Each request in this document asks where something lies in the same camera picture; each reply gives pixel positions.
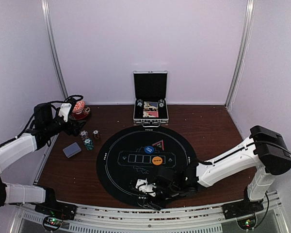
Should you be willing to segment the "orange big blind button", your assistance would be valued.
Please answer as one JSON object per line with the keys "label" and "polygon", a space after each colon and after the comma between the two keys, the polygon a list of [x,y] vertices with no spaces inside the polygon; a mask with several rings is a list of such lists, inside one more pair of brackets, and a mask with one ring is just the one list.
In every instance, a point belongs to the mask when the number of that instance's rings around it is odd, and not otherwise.
{"label": "orange big blind button", "polygon": [[159,156],[155,156],[152,158],[153,165],[159,166],[163,163],[163,159]]}

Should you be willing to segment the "blue white 10 chip stack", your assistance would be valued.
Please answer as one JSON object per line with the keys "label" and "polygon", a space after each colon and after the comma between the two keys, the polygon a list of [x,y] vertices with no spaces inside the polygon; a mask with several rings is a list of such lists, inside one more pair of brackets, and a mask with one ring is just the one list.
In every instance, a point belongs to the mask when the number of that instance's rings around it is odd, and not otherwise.
{"label": "blue white 10 chip stack", "polygon": [[88,138],[88,131],[85,131],[85,130],[81,131],[80,137],[83,141],[86,140]]}

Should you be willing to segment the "blue small blind button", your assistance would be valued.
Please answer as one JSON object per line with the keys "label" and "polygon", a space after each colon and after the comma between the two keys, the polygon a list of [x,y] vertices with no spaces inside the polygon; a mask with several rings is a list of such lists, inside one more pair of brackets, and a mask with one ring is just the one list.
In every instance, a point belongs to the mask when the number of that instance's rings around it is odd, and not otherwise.
{"label": "blue small blind button", "polygon": [[144,148],[144,151],[145,151],[145,153],[147,153],[147,154],[152,154],[152,153],[155,151],[155,149],[154,149],[153,146],[146,146],[146,147]]}

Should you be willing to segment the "red black triangle marker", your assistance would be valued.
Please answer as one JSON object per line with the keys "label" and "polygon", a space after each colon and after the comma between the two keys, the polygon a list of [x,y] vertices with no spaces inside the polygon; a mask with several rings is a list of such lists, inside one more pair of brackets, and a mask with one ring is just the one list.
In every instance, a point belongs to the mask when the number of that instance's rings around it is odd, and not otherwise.
{"label": "red black triangle marker", "polygon": [[158,142],[153,143],[152,146],[156,147],[156,148],[159,148],[159,149],[164,151],[164,141],[163,141],[163,139],[158,141]]}

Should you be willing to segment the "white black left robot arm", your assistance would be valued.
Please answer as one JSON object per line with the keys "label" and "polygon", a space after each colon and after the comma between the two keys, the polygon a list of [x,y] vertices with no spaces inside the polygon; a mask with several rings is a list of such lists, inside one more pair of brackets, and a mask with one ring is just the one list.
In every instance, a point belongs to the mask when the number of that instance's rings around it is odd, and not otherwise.
{"label": "white black left robot arm", "polygon": [[[86,124],[84,120],[71,120],[70,116],[77,104],[74,98],[35,106],[32,116],[19,135],[0,144],[0,175],[22,157],[35,152],[50,143],[60,132],[77,136]],[[64,206],[56,200],[52,188],[36,185],[4,183],[0,177],[0,207],[7,204],[30,203],[42,207],[50,216],[64,211]]]}

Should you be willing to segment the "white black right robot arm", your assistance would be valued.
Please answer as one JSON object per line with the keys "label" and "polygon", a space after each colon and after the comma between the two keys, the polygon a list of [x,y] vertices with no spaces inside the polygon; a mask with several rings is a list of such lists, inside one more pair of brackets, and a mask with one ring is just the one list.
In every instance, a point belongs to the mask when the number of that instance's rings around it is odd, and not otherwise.
{"label": "white black right robot arm", "polygon": [[242,214],[260,211],[275,177],[291,169],[291,155],[281,134],[256,125],[239,145],[208,161],[193,159],[180,171],[155,165],[150,175],[136,182],[139,206],[161,210],[170,202],[193,196],[222,179],[251,167],[257,171],[244,190],[243,200],[225,207]]}

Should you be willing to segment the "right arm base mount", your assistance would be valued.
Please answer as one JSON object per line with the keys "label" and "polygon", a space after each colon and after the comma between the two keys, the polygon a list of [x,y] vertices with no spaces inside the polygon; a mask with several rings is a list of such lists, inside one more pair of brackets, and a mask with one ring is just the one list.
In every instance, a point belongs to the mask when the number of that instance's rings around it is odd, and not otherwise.
{"label": "right arm base mount", "polygon": [[243,200],[222,205],[223,214],[225,219],[238,218],[254,214],[255,212],[262,211],[264,209],[262,202],[263,199],[259,199],[257,201],[250,200],[248,193],[245,190]]}

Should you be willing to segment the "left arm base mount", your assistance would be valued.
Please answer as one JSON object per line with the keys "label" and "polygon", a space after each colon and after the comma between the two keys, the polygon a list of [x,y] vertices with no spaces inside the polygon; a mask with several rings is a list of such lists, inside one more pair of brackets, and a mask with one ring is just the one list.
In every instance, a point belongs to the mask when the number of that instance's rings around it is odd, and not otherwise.
{"label": "left arm base mount", "polygon": [[74,220],[77,206],[57,201],[55,191],[49,187],[41,187],[46,191],[46,198],[43,203],[35,205],[35,211],[61,220]]}

